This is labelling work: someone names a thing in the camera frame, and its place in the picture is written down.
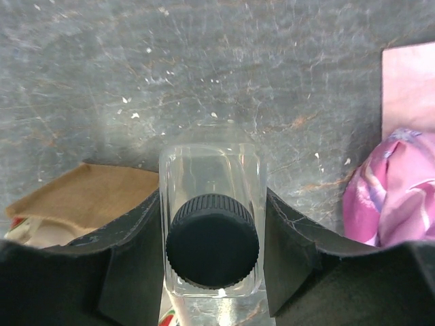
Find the clear square bottle black cap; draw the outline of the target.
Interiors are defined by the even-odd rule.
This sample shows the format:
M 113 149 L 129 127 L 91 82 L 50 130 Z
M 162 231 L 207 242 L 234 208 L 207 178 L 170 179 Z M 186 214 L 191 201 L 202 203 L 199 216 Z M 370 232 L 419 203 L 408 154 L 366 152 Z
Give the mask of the clear square bottle black cap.
M 164 287 L 182 325 L 229 325 L 264 277 L 266 164 L 247 141 L 171 145 L 160 155 Z

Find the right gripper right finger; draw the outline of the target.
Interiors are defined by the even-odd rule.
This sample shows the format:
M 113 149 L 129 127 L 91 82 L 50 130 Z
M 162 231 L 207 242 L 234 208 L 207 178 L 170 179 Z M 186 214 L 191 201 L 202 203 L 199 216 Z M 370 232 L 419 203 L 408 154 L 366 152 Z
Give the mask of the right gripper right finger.
M 278 325 L 433 325 L 434 243 L 349 240 L 266 197 L 264 277 Z

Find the pink cloth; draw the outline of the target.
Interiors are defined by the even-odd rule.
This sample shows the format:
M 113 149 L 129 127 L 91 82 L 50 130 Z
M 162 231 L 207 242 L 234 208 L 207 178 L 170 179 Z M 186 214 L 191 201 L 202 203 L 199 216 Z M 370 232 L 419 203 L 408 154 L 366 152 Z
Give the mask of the pink cloth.
M 343 195 L 347 238 L 374 247 L 434 240 L 434 44 L 382 53 L 381 142 Z

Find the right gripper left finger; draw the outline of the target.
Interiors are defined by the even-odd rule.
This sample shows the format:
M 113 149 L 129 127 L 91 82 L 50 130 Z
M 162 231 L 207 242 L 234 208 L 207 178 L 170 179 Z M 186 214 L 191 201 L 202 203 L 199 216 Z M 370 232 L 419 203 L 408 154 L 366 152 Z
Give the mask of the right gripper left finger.
M 156 325 L 159 194 L 65 246 L 1 241 L 2 325 Z

